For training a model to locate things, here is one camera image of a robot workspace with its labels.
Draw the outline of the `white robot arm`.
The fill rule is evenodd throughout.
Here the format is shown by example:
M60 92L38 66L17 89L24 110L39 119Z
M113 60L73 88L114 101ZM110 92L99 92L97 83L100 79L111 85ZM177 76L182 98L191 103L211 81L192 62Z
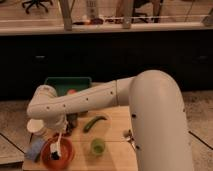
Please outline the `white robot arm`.
M64 96L49 85L40 85L27 115L60 130L68 114L116 106L129 108L138 171L195 171L181 90L161 70L143 71Z

